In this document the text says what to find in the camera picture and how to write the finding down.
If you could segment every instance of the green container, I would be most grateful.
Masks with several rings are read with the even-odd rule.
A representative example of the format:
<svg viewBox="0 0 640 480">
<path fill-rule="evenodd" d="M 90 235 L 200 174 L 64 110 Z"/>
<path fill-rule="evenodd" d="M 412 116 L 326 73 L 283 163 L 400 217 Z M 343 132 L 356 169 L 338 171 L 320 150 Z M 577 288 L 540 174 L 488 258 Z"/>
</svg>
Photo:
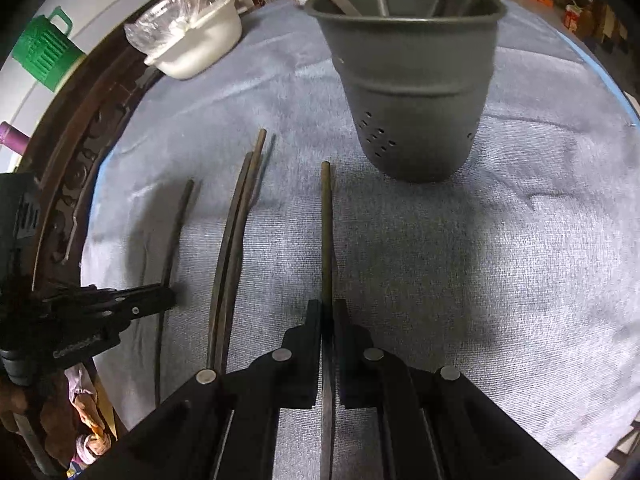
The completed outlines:
<svg viewBox="0 0 640 480">
<path fill-rule="evenodd" d="M 55 16 L 65 22 L 65 32 L 51 23 Z M 71 19 L 56 7 L 48 18 L 43 14 L 33 18 L 11 52 L 27 72 L 51 91 L 56 91 L 69 69 L 84 56 L 68 38 L 72 27 Z"/>
</svg>

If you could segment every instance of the dark chopstick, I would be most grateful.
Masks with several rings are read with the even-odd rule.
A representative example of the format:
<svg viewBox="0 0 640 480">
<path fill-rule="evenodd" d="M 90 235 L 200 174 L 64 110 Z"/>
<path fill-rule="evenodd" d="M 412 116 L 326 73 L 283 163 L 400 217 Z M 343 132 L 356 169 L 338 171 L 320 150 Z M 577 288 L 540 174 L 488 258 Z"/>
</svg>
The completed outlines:
<svg viewBox="0 0 640 480">
<path fill-rule="evenodd" d="M 242 242 L 244 239 L 244 228 L 246 226 L 246 220 L 249 213 L 249 204 L 251 203 L 251 197 L 260 171 L 260 158 L 266 134 L 267 132 L 263 128 L 258 133 L 258 139 L 256 140 L 254 152 L 252 153 L 251 161 L 249 163 L 246 183 L 242 189 L 240 207 L 238 209 L 238 219 L 231 238 L 229 260 L 227 264 L 224 290 L 222 293 L 222 304 L 220 306 L 218 320 L 216 322 L 216 336 L 215 339 L 210 342 L 214 348 L 212 368 L 222 374 L 226 372 L 226 358 L 229 351 L 229 339 L 231 336 L 231 327 L 234 309 L 236 306 L 236 296 L 238 294 L 238 283 L 240 281 L 240 273 L 242 271 Z"/>
<path fill-rule="evenodd" d="M 322 433 L 320 441 L 320 480 L 330 480 L 334 462 L 335 365 L 333 321 L 334 206 L 331 192 L 331 165 L 320 168 L 322 230 Z"/>
<path fill-rule="evenodd" d="M 184 191 L 178 202 L 178 211 L 175 214 L 174 227 L 169 237 L 169 249 L 164 257 L 164 265 L 162 266 L 161 284 L 169 286 L 171 282 L 171 271 L 174 268 L 175 253 L 180 244 L 180 233 L 184 225 L 184 216 L 187 212 L 189 199 L 193 192 L 194 181 L 189 179 L 184 186 Z M 154 389 L 156 398 L 156 408 L 160 406 L 160 359 L 162 357 L 162 333 L 164 332 L 164 312 L 158 313 L 158 328 L 156 329 L 156 355 L 154 361 Z"/>
<path fill-rule="evenodd" d="M 236 189 L 229 206 L 229 214 L 226 217 L 225 231 L 222 235 L 222 243 L 220 244 L 220 252 L 218 253 L 218 263 L 216 264 L 216 273 L 213 279 L 213 290 L 211 292 L 211 304 L 209 307 L 209 346 L 207 348 L 207 368 L 213 367 L 213 355 L 215 352 L 216 327 L 218 321 L 218 313 L 222 306 L 223 283 L 225 283 L 226 272 L 229 263 L 229 249 L 231 247 L 231 238 L 234 235 L 236 222 L 238 221 L 238 211 L 240 209 L 240 197 L 246 183 L 246 176 L 249 172 L 249 163 L 253 152 L 248 152 L 244 156 L 244 162 L 238 175 Z"/>
</svg>

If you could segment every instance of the purple bottle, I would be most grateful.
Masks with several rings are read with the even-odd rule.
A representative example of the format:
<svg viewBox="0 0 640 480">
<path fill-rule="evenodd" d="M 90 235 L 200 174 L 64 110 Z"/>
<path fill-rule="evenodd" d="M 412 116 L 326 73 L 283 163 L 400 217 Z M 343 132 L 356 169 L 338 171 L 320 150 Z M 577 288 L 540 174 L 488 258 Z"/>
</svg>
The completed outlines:
<svg viewBox="0 0 640 480">
<path fill-rule="evenodd" d="M 4 121 L 0 123 L 0 144 L 4 144 L 19 155 L 24 155 L 24 150 L 27 149 L 28 142 L 29 137 L 20 130 L 17 130 Z"/>
</svg>

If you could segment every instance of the gray utensil holder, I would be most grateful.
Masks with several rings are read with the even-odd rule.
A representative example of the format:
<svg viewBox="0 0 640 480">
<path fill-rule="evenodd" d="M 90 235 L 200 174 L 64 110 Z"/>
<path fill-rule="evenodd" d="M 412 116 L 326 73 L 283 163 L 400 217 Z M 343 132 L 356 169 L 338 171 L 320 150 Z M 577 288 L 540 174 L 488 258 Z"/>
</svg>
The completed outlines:
<svg viewBox="0 0 640 480">
<path fill-rule="evenodd" d="M 481 0 L 469 16 L 422 18 L 431 0 L 350 0 L 363 16 L 345 16 L 330 0 L 309 0 L 332 53 L 373 165 L 409 182 L 443 180 L 466 160 L 494 71 L 497 23 L 506 9 Z"/>
</svg>

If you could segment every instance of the metal pin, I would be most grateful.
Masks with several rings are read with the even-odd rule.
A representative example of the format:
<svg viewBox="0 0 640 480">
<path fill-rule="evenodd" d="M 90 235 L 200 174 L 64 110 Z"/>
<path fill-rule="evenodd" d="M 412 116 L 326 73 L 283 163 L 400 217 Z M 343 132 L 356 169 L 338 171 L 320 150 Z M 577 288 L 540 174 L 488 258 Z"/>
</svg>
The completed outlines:
<svg viewBox="0 0 640 480">
<path fill-rule="evenodd" d="M 273 358 L 273 360 L 279 363 L 288 361 L 289 359 L 291 359 L 292 355 L 293 354 L 291 353 L 291 350 L 289 350 L 288 348 L 278 348 L 271 353 L 271 357 Z"/>
<path fill-rule="evenodd" d="M 367 361 L 380 361 L 385 353 L 380 348 L 367 348 L 362 355 Z"/>
<path fill-rule="evenodd" d="M 209 384 L 215 381 L 217 376 L 218 374 L 215 371 L 205 368 L 196 374 L 196 381 L 200 384 Z"/>
<path fill-rule="evenodd" d="M 460 371 L 455 366 L 443 366 L 440 369 L 440 376 L 445 381 L 455 381 L 460 378 Z"/>
</svg>

